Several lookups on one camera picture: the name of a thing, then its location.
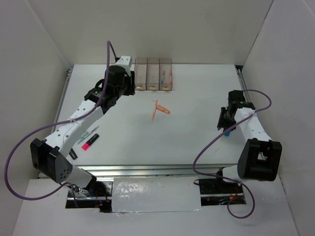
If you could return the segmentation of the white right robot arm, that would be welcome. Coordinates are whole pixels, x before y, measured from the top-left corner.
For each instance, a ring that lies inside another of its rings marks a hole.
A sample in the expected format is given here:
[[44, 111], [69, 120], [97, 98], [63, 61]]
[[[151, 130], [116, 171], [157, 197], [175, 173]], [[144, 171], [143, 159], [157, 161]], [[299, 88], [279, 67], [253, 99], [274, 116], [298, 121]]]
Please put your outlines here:
[[277, 176], [282, 145], [265, 132], [256, 113], [257, 109], [246, 101], [243, 91], [228, 93], [228, 105], [221, 108], [217, 128], [226, 131], [239, 123], [246, 143], [237, 165], [218, 171], [221, 177], [215, 180], [215, 188], [221, 193], [231, 188], [233, 180], [274, 181]]

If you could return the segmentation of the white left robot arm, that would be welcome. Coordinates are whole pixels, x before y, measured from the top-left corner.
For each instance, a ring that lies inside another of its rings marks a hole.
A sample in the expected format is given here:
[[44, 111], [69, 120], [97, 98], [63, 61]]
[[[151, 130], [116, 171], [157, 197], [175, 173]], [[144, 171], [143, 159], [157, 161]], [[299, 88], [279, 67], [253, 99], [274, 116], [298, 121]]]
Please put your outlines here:
[[118, 99], [135, 94], [134, 72], [121, 65], [111, 65], [105, 71], [108, 79], [99, 80], [88, 91], [80, 106], [69, 118], [44, 140], [30, 144], [33, 166], [56, 183], [68, 182], [79, 187], [86, 196], [97, 191], [96, 177], [67, 160], [73, 146], [83, 133], [116, 105]]

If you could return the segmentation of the orange pen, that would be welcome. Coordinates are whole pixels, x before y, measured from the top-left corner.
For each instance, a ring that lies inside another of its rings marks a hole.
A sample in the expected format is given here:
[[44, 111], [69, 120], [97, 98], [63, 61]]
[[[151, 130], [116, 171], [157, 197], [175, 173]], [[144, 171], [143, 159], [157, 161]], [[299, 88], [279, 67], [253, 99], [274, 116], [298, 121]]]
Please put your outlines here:
[[171, 87], [173, 86], [172, 71], [169, 72], [169, 84]]
[[156, 100], [156, 101], [155, 101], [155, 104], [154, 104], [154, 110], [153, 110], [153, 115], [152, 115], [152, 121], [154, 121], [154, 119], [155, 119], [156, 110], [157, 110], [157, 105], [158, 105], [158, 100]]

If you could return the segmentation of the pink black highlighter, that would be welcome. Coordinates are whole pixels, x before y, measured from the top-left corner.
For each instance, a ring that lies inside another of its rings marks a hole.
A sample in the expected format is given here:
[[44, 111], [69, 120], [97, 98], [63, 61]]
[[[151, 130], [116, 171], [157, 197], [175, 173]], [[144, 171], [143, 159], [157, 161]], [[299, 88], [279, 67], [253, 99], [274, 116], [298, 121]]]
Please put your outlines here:
[[99, 138], [99, 135], [94, 134], [88, 141], [86, 141], [82, 145], [82, 150], [86, 151], [98, 138]]

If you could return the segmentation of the green black highlighter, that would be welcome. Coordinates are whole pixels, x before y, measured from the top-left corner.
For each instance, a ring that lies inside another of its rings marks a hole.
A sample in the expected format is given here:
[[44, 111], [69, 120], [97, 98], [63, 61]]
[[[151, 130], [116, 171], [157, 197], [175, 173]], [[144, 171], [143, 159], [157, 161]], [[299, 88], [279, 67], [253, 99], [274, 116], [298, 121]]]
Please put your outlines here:
[[77, 154], [73, 149], [70, 150], [69, 155], [73, 160], [76, 160], [78, 158]]

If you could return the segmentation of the blue transparent pen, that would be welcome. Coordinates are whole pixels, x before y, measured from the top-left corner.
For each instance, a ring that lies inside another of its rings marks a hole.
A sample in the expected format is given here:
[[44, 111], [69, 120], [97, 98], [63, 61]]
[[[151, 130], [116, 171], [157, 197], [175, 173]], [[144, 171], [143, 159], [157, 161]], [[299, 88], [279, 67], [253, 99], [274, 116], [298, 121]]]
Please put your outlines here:
[[[85, 137], [85, 139], [87, 139], [91, 134], [93, 134], [96, 130], [98, 130], [98, 128], [99, 128], [99, 125], [96, 126], [94, 129], [90, 130], [89, 134]], [[85, 139], [80, 139], [79, 138], [78, 141], [77, 141], [77, 144], [82, 143]]]

